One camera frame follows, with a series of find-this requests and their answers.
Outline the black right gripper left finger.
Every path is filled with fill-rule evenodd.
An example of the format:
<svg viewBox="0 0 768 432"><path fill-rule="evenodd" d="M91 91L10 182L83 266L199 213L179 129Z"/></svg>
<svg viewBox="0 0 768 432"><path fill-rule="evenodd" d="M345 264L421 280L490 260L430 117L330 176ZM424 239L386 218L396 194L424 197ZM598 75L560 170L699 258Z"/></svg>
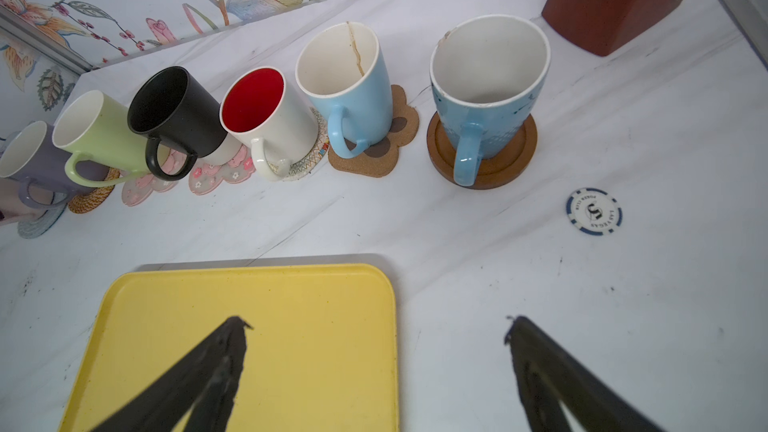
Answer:
<svg viewBox="0 0 768 432"><path fill-rule="evenodd" d="M97 431L171 431L183 418L186 431L224 431L234 408L250 325L227 318L184 357Z"/></svg>

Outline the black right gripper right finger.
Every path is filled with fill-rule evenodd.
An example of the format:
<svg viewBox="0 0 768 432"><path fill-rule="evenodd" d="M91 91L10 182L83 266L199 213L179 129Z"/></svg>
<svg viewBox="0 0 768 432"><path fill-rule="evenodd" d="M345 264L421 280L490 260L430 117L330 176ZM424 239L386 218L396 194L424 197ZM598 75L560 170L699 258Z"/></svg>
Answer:
<svg viewBox="0 0 768 432"><path fill-rule="evenodd" d="M660 429L529 318L513 317L504 343L531 430L569 431L564 409L585 431Z"/></svg>

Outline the pink flower coaster front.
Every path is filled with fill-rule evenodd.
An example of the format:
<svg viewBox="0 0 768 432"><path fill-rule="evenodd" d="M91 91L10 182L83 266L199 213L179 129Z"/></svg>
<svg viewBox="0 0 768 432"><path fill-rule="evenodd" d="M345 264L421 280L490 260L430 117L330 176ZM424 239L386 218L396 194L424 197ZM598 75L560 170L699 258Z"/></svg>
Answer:
<svg viewBox="0 0 768 432"><path fill-rule="evenodd" d="M184 165L186 155L172 150L162 165L162 170L169 175L176 174ZM179 181L165 181L152 174L147 174L123 184L121 199L128 206L137 206L144 202L152 193L164 193L176 185Z"/></svg>

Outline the pink flower coaster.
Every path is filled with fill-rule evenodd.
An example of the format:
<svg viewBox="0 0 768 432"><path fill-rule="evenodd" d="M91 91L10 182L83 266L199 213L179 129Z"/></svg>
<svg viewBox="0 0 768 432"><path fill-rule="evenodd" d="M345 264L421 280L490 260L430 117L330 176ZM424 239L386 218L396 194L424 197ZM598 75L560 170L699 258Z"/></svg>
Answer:
<svg viewBox="0 0 768 432"><path fill-rule="evenodd" d="M184 165L186 155L172 150L162 165L162 170L169 175L176 174ZM147 174L123 184L121 199L128 206L137 206L144 202L152 193L164 193L176 185L179 181L165 181L152 174Z"/></svg>
<svg viewBox="0 0 768 432"><path fill-rule="evenodd" d="M198 160L188 175L190 191L203 196L215 190L222 182L238 184L248 180L256 172L250 149L242 145L236 155L220 166Z"/></svg>

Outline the round rattan woven coaster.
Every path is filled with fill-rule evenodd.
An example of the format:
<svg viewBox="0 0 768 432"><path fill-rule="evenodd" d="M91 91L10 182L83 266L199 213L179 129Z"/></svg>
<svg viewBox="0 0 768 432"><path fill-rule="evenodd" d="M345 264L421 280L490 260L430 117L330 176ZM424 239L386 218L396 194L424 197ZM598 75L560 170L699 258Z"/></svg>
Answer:
<svg viewBox="0 0 768 432"><path fill-rule="evenodd" d="M86 195L75 196L68 204L68 209L75 214L86 214L99 207L112 193L115 186L100 187Z"/></svg>

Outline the grey blue woven coaster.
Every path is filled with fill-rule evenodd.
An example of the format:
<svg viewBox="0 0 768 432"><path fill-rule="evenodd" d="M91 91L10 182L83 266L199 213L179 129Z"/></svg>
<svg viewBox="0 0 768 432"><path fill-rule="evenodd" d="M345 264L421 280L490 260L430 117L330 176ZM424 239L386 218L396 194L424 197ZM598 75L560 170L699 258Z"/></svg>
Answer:
<svg viewBox="0 0 768 432"><path fill-rule="evenodd" d="M17 224L18 235L24 239L40 237L58 221L66 209L66 205L45 209L40 217L19 222Z"/></svg>

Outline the multicolour woven round coaster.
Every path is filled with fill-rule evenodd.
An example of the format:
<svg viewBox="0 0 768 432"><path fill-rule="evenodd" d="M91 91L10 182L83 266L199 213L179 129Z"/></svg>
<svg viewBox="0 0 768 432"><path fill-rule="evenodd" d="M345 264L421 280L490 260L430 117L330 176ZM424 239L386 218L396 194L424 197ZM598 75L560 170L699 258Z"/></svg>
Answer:
<svg viewBox="0 0 768 432"><path fill-rule="evenodd" d="M297 181L309 175L321 163L330 149L326 120L314 107L311 107L310 110L318 121L319 132L317 140L311 151L290 167L289 174L284 179L285 182Z"/></svg>

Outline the black mug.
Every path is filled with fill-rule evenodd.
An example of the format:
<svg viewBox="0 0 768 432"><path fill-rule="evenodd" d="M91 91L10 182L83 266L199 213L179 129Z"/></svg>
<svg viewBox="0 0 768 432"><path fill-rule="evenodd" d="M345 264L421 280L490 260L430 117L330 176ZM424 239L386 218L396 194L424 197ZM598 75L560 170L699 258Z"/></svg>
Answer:
<svg viewBox="0 0 768 432"><path fill-rule="evenodd" d="M186 177L199 159L220 165L234 155L238 145L228 145L228 132L220 123L220 104L181 66L154 74L134 96L127 116L129 129L147 138L145 161L149 171L165 181ZM162 169L159 147L182 152L181 169L169 174Z"/></svg>

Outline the brown paw print coaster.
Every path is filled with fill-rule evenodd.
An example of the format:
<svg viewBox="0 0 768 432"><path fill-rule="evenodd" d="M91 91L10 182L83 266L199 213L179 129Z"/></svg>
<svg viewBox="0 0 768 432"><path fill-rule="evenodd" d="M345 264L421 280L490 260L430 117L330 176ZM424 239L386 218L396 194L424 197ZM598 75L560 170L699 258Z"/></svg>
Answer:
<svg viewBox="0 0 768 432"><path fill-rule="evenodd" d="M387 136L353 159L343 159L328 151L331 166L336 170L368 177L381 178L391 173L399 158L399 149L415 138L419 127L418 111L407 103L404 89L392 85L393 121Z"/></svg>

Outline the green mug white inside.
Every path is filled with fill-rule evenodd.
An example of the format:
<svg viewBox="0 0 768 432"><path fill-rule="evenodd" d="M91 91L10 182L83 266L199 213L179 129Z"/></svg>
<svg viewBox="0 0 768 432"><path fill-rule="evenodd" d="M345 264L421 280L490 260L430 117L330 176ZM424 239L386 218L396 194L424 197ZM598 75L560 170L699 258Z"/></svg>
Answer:
<svg viewBox="0 0 768 432"><path fill-rule="evenodd" d="M98 90L74 100L54 124L52 142L70 154L64 165L67 177L91 188L109 187L150 173L145 159L147 138L128 127L128 109ZM77 171L84 161L114 168L124 177L96 181Z"/></svg>

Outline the red inside white mug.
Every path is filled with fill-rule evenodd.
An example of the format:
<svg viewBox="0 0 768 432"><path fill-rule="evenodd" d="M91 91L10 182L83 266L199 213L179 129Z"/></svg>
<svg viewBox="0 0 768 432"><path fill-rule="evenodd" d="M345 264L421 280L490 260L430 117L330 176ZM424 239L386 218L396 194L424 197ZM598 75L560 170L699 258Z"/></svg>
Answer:
<svg viewBox="0 0 768 432"><path fill-rule="evenodd" d="M229 88L220 106L224 129L250 149L256 171L281 181L314 147L318 120L274 67L253 69Z"/></svg>

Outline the blue mug row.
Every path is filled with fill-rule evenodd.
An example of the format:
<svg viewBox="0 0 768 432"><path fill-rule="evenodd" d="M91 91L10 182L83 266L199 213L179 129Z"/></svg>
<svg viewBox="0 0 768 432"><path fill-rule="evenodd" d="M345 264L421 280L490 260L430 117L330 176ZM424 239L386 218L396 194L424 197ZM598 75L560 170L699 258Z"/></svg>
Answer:
<svg viewBox="0 0 768 432"><path fill-rule="evenodd" d="M456 151L457 185L473 186L481 161L512 141L540 95L550 62L542 29L515 16L469 19L440 39L429 74L441 125Z"/></svg>

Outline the blue handle mug front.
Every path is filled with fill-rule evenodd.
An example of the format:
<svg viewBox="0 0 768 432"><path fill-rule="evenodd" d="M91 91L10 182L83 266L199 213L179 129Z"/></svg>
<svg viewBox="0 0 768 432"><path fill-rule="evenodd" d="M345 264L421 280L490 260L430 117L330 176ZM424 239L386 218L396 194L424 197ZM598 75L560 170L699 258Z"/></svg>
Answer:
<svg viewBox="0 0 768 432"><path fill-rule="evenodd" d="M353 159L386 138L391 82L370 27L344 22L315 36L298 57L295 79L326 120L331 148L341 158Z"/></svg>

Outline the pink handle mug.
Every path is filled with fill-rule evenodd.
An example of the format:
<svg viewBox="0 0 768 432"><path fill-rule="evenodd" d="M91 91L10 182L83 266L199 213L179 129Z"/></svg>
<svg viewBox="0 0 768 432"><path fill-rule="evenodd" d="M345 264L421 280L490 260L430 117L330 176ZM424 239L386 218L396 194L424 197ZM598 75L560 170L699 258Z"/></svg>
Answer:
<svg viewBox="0 0 768 432"><path fill-rule="evenodd" d="M20 198L19 192L26 188L18 181L1 179L1 225L21 223L22 225L36 224L46 213L46 209L32 208ZM50 205L54 193L35 185L29 187L29 195L35 201Z"/></svg>

